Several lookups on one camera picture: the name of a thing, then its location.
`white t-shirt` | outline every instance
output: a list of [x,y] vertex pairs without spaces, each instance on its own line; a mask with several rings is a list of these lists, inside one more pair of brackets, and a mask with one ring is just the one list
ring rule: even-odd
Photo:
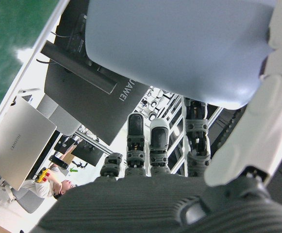
[[[51,171],[55,174],[55,176],[58,178],[60,182],[66,179],[57,166],[52,167]],[[34,180],[26,180],[24,181],[21,188],[26,188],[31,190],[40,198],[52,197],[54,194],[53,181],[37,183]]]

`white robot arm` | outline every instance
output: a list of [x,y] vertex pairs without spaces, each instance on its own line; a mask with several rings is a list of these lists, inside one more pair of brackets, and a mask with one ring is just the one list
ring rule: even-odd
[[263,83],[226,143],[205,171],[209,186],[227,184],[239,175],[259,177],[268,184],[282,160],[282,0],[269,25]]

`yellow object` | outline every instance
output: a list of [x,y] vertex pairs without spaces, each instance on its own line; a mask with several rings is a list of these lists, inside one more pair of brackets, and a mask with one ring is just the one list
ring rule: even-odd
[[46,174],[48,173],[48,170],[49,169],[43,170],[42,174],[39,175],[38,180],[36,182],[40,183],[43,180],[43,178],[46,176]]

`green surface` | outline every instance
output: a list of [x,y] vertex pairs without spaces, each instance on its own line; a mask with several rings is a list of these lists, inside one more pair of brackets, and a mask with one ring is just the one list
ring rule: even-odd
[[59,0],[0,0],[0,103]]

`laptop lid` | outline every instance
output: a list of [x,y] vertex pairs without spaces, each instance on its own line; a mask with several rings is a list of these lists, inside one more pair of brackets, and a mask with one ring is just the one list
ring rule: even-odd
[[20,189],[55,129],[23,98],[10,106],[0,124],[0,175],[14,189]]

